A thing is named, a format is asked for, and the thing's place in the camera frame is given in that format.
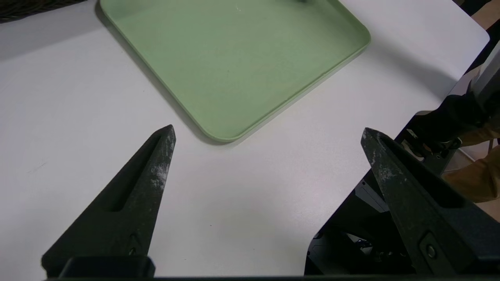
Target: white table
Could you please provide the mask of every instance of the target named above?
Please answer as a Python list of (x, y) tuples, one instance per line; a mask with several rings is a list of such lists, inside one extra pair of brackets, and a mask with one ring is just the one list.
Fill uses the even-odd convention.
[(41, 255), (156, 129), (177, 144), (149, 254), (157, 276), (300, 275), (313, 235), (488, 41), (451, 0), (343, 0), (368, 49), (247, 138), (203, 136), (94, 1), (0, 25), (0, 272)]

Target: screw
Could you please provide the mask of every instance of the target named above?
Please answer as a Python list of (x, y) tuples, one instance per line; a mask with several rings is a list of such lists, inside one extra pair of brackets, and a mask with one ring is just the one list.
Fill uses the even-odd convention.
[(431, 259), (435, 259), (437, 255), (438, 253), (436, 252), (436, 249), (434, 249), (434, 246), (431, 244), (427, 245), (427, 256)]

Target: brown pants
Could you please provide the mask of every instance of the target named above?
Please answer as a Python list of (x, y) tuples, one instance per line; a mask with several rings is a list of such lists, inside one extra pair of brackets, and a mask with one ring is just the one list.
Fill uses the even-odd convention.
[[(500, 138), (500, 128), (487, 123), (484, 127), (460, 137), (462, 146), (472, 146)], [(499, 197), (500, 187), (500, 145), (488, 155), (459, 170), (443, 176), (455, 190), (469, 200), (479, 203)]]

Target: dark wicker object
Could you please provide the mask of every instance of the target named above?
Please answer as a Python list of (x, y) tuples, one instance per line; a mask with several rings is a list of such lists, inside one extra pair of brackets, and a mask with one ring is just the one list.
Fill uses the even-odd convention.
[(83, 1), (85, 0), (0, 0), (0, 24)]

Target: green tray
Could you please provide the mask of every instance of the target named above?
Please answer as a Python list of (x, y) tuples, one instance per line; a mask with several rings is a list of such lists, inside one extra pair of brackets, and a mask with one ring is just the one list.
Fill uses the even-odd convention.
[(230, 142), (358, 55), (370, 33), (337, 0), (101, 0), (209, 137)]

